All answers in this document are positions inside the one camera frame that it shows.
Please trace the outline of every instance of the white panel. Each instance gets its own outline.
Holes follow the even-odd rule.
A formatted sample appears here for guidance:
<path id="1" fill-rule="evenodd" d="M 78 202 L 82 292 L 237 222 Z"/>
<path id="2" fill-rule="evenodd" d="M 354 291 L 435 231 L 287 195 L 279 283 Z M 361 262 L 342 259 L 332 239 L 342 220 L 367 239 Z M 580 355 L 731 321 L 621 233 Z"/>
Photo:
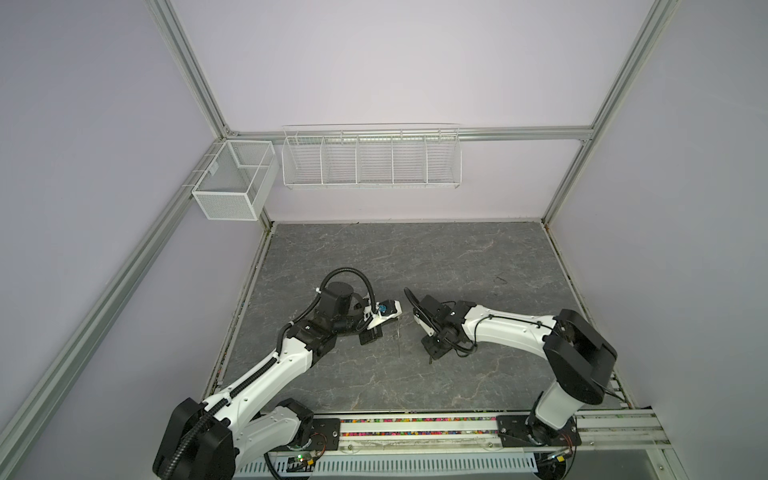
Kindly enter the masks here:
<path id="1" fill-rule="evenodd" d="M 579 142 L 462 143 L 462 185 L 446 189 L 289 190 L 275 182 L 273 220 L 541 218 Z"/>
<path id="2" fill-rule="evenodd" d="M 199 399 L 260 239 L 192 205 L 19 470 L 147 480 L 170 413 Z"/>
<path id="3" fill-rule="evenodd" d="M 1 429 L 212 137 L 141 1 L 3 2 L 0 45 Z"/>
<path id="4" fill-rule="evenodd" d="M 766 477 L 767 25 L 766 2 L 683 1 L 553 225 L 700 480 Z"/>
<path id="5" fill-rule="evenodd" d="M 235 131 L 590 124 L 651 4 L 175 2 Z"/>

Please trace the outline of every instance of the black mounting bracket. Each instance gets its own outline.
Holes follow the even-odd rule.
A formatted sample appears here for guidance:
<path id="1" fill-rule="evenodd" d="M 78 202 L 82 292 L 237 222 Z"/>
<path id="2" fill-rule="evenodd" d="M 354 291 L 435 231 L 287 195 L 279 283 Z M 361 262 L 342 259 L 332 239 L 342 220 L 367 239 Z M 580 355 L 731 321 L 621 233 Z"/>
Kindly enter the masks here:
<path id="1" fill-rule="evenodd" d="M 528 414 L 496 416 L 498 436 L 502 440 L 503 447 L 540 446 L 531 438 L 531 428 L 526 423 L 528 417 Z M 548 446 L 567 447 L 568 440 L 565 439 L 564 435 L 568 436 L 573 446 L 581 445 L 581 437 L 578 434 L 573 418 L 568 419 L 565 426 L 556 433 L 557 435 L 550 437 Z"/>
<path id="2" fill-rule="evenodd" d="M 323 442 L 328 441 L 325 445 L 326 452 L 329 450 L 339 449 L 339 439 L 341 438 L 341 419 L 312 419 L 312 425 L 310 426 L 310 441 L 311 443 L 305 449 L 301 450 L 322 450 Z M 313 433 L 322 433 L 325 438 L 320 435 L 313 435 Z M 281 445 L 272 449 L 272 452 L 295 452 L 296 449 L 289 449 L 285 445 Z"/>

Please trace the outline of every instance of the ventilated metal panel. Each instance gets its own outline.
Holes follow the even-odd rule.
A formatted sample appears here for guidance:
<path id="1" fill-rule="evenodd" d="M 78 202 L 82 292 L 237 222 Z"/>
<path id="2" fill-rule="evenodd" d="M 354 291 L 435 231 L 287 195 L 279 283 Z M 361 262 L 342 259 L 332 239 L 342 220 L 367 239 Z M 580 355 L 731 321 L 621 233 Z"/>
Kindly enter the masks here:
<path id="1" fill-rule="evenodd" d="M 283 181 L 290 188 L 457 187 L 462 182 L 458 129 L 287 135 Z"/>
<path id="2" fill-rule="evenodd" d="M 286 457 L 278 457 L 277 472 L 284 477 L 306 477 L 306 473 L 286 473 Z M 532 453 L 456 453 L 430 455 L 327 455 L 312 472 L 313 477 L 369 475 L 378 477 L 437 476 L 481 473 L 537 472 Z M 263 460 L 242 467 L 238 478 L 270 477 Z"/>
<path id="3" fill-rule="evenodd" d="M 258 220 L 280 166 L 269 141 L 225 141 L 192 194 L 211 220 Z"/>

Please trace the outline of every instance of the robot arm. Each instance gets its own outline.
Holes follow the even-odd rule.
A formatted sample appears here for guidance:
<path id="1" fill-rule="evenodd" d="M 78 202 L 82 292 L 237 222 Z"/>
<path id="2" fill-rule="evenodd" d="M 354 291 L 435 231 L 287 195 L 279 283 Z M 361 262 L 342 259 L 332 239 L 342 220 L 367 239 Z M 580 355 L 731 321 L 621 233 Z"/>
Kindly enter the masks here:
<path id="1" fill-rule="evenodd" d="M 361 297 L 347 283 L 328 283 L 341 272 L 360 276 L 368 296 Z M 281 330 L 275 350 L 245 375 L 200 403 L 187 399 L 174 410 L 153 464 L 156 475 L 165 480 L 231 478 L 240 465 L 275 447 L 308 443 L 313 412 L 307 407 L 288 399 L 266 415 L 261 409 L 331 351 L 338 336 L 357 335 L 366 345 L 381 338 L 382 325 L 402 312 L 395 300 L 376 303 L 365 275 L 348 267 L 329 273 L 317 293 Z"/>
<path id="2" fill-rule="evenodd" d="M 479 342 L 493 342 L 549 361 L 555 381 L 538 397 L 526 428 L 510 435 L 533 445 L 551 445 L 582 405 L 603 401 L 616 351 L 577 312 L 528 316 L 466 301 L 451 307 L 429 295 L 419 302 L 408 289 L 406 296 L 416 321 L 427 333 L 422 345 L 431 360 L 451 350 L 466 356 Z"/>

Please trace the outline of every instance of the white wire basket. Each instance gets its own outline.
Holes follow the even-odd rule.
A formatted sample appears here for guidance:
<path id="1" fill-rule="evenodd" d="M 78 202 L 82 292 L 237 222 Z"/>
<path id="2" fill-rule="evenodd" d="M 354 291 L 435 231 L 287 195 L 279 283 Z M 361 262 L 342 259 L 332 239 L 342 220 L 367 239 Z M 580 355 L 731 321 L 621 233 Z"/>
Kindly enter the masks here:
<path id="1" fill-rule="evenodd" d="M 288 188 L 458 187 L 458 128 L 286 134 L 283 182 Z"/>
<path id="2" fill-rule="evenodd" d="M 192 194 L 210 220 L 259 220 L 280 169 L 271 141 L 224 141 Z"/>

